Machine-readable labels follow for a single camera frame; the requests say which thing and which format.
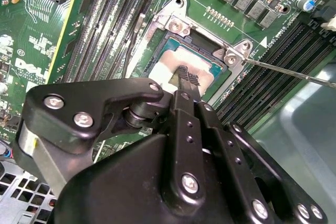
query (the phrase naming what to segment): ram slot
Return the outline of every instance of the ram slot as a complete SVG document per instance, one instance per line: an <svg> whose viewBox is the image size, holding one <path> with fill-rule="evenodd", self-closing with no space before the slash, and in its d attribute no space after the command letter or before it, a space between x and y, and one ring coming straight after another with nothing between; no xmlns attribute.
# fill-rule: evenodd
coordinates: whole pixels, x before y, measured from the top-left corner
<svg viewBox="0 0 336 224"><path fill-rule="evenodd" d="M92 7L85 18L80 38L71 54L62 82L74 81L74 76L76 76L79 71L78 66L84 61L85 53L90 45L95 27L99 22L106 1L107 0L93 0Z"/></svg>

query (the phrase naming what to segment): green circuit board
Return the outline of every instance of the green circuit board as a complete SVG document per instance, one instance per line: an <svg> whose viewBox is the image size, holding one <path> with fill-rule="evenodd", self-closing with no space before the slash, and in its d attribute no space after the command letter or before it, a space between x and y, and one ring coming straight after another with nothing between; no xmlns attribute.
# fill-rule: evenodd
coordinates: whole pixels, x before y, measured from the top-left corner
<svg viewBox="0 0 336 224"><path fill-rule="evenodd" d="M8 124L19 119L26 92L40 84L120 78L123 56L130 43L136 13L143 11L148 0L0 0L0 69L8 90L1 94L0 136L13 140L16 128ZM167 30L156 29L150 35L157 14L172 0L150 0L128 68L128 77L147 77L157 49ZM315 5L328 0L312 0ZM260 17L251 17L249 8L263 7ZM302 12L297 0L186 0L186 17L229 46L251 42L249 56L261 59L296 17ZM271 14L270 19L263 17ZM224 89L211 104L216 108L246 76L251 65ZM209 101L230 75L223 68L203 99ZM95 151L107 156L148 132L119 136L99 144Z"/></svg>

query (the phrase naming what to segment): metal bracket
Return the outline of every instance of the metal bracket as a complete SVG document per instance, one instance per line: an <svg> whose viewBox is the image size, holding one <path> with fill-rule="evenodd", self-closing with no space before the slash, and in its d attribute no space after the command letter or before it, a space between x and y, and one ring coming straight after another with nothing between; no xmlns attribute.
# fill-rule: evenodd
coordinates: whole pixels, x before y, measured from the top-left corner
<svg viewBox="0 0 336 224"><path fill-rule="evenodd" d="M211 99L211 102L209 102L210 104L213 104L213 101L219 99L220 95L222 95L224 91L230 87L234 80L236 80L243 70L243 62L241 59L248 58L253 47L252 42L248 39L244 39L236 45L232 46L230 43L212 34L202 25L189 18L187 16L187 0L171 0L154 16L148 30L143 35L141 46L139 46L140 50L143 50L146 47L154 35L156 29L168 30L181 37L189 35L191 29L193 29L214 43L218 44L220 49L213 52L214 57L223 60L226 64L226 57L233 56L236 58L237 64L227 64L232 74L215 93ZM127 76L130 76L141 55L142 52L139 52L139 49L134 52L134 56L129 64Z"/></svg>
<svg viewBox="0 0 336 224"><path fill-rule="evenodd" d="M236 44L232 50L231 48L228 48L226 50L226 53L223 55L224 63L228 66L229 71L231 72L230 76L225 80L225 82L221 85L221 87L215 92L215 94L210 98L209 104L214 104L221 95L225 92L225 90L229 89L229 91L225 94L225 96L228 96L230 92L234 90L234 86L232 85L235 80L237 80L238 76L241 74L241 72L244 69L244 61L243 58L238 55L236 52L240 52L244 58L248 58L252 51L252 42L248 39L242 40L238 44ZM221 51L216 51L213 54L216 56L221 55Z"/></svg>

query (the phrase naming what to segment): dimm slot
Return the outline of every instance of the dimm slot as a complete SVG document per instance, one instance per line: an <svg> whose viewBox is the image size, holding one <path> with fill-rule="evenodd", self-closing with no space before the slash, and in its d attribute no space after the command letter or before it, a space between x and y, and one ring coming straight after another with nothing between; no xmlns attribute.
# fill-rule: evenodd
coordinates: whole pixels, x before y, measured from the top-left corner
<svg viewBox="0 0 336 224"><path fill-rule="evenodd" d="M284 38L280 38L279 42L271 47L271 50L264 54L262 57L263 62L268 64L274 64L275 60L279 58L281 53L288 48L288 41L293 41L298 37L304 30L304 25L298 23L293 24L284 34ZM219 119L222 119L226 113L244 97L245 93L255 84L256 81L263 75L265 69L253 67L248 74L248 76L242 80L238 85L235 93L229 95L229 97L223 101L220 108L217 110L217 115Z"/></svg>
<svg viewBox="0 0 336 224"><path fill-rule="evenodd" d="M139 13L144 13L144 14L146 14L147 11L149 10L149 7L151 6L152 1L153 0L142 0L141 1L142 2L141 5L138 7L138 9L136 10L136 12L134 12L134 13L138 13L138 14ZM131 26L129 26L129 28L126 30L126 32L125 32L125 34L124 34L124 36L123 36L123 38L121 40L121 44L116 49L113 65L110 68L110 71L108 73L108 78L109 79L113 79L114 78L114 76L116 75L117 71L120 68L120 65L123 62L123 59L124 59L123 56L125 55L126 50L122 49L122 48L127 43L127 41L130 39L131 34L133 33L134 26L135 26L136 22L137 22L136 20L133 20L133 24Z"/></svg>
<svg viewBox="0 0 336 224"><path fill-rule="evenodd" d="M281 55L281 57L278 57L279 62L277 62L276 65L280 66L282 68L288 68L288 69L294 70L295 66L297 66L297 65L295 63L290 64L290 62L293 61L293 58L291 58L291 56L292 55L296 56L297 53L300 50L302 50L307 45L307 43L312 39L312 37L314 37L314 36L315 35L310 31L310 33L306 33L304 35L304 37L300 38L299 41L296 41L296 42L293 41L293 43L295 45L298 45L298 46L297 47L287 47L287 49L285 51L282 51L283 54ZM246 93L244 99L242 101L240 101L240 103L239 103L240 106L238 106L237 108L231 108L230 109L231 114L227 113L226 118L228 118L228 117L230 117L230 118L240 118L237 115L241 114L242 111L244 111L244 113L245 113L245 109L250 107L248 104L251 103L252 99L255 99L256 97L260 97L260 96L266 94L267 92L263 93L263 90L265 90L266 88L269 89L269 90L273 90L273 88L270 87L269 85L271 84L271 82L275 78L276 74L277 73L275 71L264 69L262 75L260 76L261 81L260 82L255 82L256 86L249 89L250 94Z"/></svg>
<svg viewBox="0 0 336 224"><path fill-rule="evenodd" d="M306 37L306 41L310 41L311 36L307 36ZM316 52L317 49L319 49L322 46L323 42L322 41L317 41L314 43L313 46L307 45L307 43L305 43L305 50L304 52L307 52L306 54L302 54L302 56L299 59L294 59L294 62L291 62L292 60L287 60L286 61L286 65L285 66L292 66L290 69L293 71L298 71L300 69L300 67L302 66L300 63L307 63L309 62L309 58L311 58L311 56ZM265 82L262 82L262 86L261 87L257 87L255 88L255 90L257 91L257 95L254 97L253 101L247 101L244 104L244 108L242 110L240 110L239 113L236 114L232 114L230 115L231 118L238 118L240 120L240 122L245 122L244 117L246 117L247 115L250 115L252 113L252 110L255 110L256 108L261 107L266 101L268 101L268 96L276 93L274 92L274 90L279 90L279 87L281 87L284 83L286 83L288 81L290 76L287 76L285 74L280 74L277 73L275 71L270 70L269 73L263 78L263 80L266 80ZM272 90L273 92L263 92L264 90Z"/></svg>
<svg viewBox="0 0 336 224"><path fill-rule="evenodd" d="M313 61L310 62L310 64L308 65L308 67L303 71L303 72L306 72L306 73L310 73L315 67L318 66L319 63L321 63L321 61L326 57L328 56L331 52L333 51L333 49L331 47L329 48L326 48L324 50L324 52L322 54L320 54L320 57L317 57L317 58L313 58ZM272 104L277 104L278 102L281 101L281 99L283 99L283 97L290 91L292 90L299 82L300 80L297 79L297 78L294 78L294 77L291 77L292 81L290 84L286 84L284 85L283 87L283 90L280 94L278 94L278 96L276 98L274 98L272 100ZM267 111L269 111L271 107L269 108L264 108L262 111L260 111L256 116L255 118L249 118L246 120L246 122L248 122L246 124L246 128L247 129L250 129L252 126L254 126L259 120L260 118L267 113Z"/></svg>
<svg viewBox="0 0 336 224"><path fill-rule="evenodd" d="M94 60L96 54L94 53L97 50L98 41L101 39L100 35L101 32L104 30L107 18L110 15L113 7L115 6L117 0L107 0L105 7L103 9L103 13L99 18L98 27L95 29L93 34L93 40L89 44L89 48L84 55L84 61L82 61L80 67L78 68L79 71L76 74L75 81L82 81L85 74L87 73L87 69L90 63Z"/></svg>
<svg viewBox="0 0 336 224"><path fill-rule="evenodd" d="M98 60L95 61L93 65L93 71L91 72L89 79L90 80L96 80L97 75L101 72L101 70L104 67L104 64L109 57L110 51L113 47L115 35L117 34L115 31L115 26L119 22L119 19L124 15L124 13L121 13L126 7L124 6L126 3L126 0L121 0L118 4L118 9L113 17L113 20L111 22L111 27L109 28L109 36L104 39L102 43L102 50L98 50L96 52L96 55L99 55Z"/></svg>
<svg viewBox="0 0 336 224"><path fill-rule="evenodd" d="M114 57L112 60L112 64L109 66L109 72L107 74L107 79L111 79L110 77L113 78L115 71L118 69L118 66L120 65L120 51L121 51L121 45L124 45L125 41L127 40L127 36L129 36L130 31L134 30L134 25L137 22L136 18L139 14L140 8L143 5L143 1L144 0L128 0L126 7L123 8L123 11L119 17L119 19L117 20L116 24L116 28L113 30L113 34L117 34L121 27L125 26L125 22L127 20L130 21L130 23L127 25L127 29L122 37L122 39L120 40L120 44L118 45L115 53L114 53ZM108 48L113 48L113 45L107 44ZM110 54L111 50L105 50L105 52L107 54Z"/></svg>
<svg viewBox="0 0 336 224"><path fill-rule="evenodd" d="M92 6L90 8L90 11L87 15L87 17L90 17L89 19L85 19L83 22L83 29L80 35L80 38L78 39L78 42L75 45L75 48L71 54L70 61L67 66L66 73L62 79L62 82L70 82L72 81L72 72L74 71L75 63L80 57L81 52L86 51L86 47L88 45L87 41L85 40L85 37L89 34L89 38L92 36L91 33L93 33L93 29L89 26L89 24L95 24L98 22L102 7L101 5L98 5L100 0L93 0Z"/></svg>

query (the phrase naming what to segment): capacitor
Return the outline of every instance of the capacitor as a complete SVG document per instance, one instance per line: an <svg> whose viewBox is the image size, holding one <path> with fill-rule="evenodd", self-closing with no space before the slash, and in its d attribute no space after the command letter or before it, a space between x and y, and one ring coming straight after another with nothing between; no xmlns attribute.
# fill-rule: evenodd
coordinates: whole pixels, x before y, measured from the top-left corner
<svg viewBox="0 0 336 224"><path fill-rule="evenodd" d="M4 94L6 93L8 90L8 87L6 84L4 84L3 82L0 82L0 94Z"/></svg>
<svg viewBox="0 0 336 224"><path fill-rule="evenodd" d="M315 3L313 0L297 0L296 7L303 10L304 12L309 12L313 10Z"/></svg>

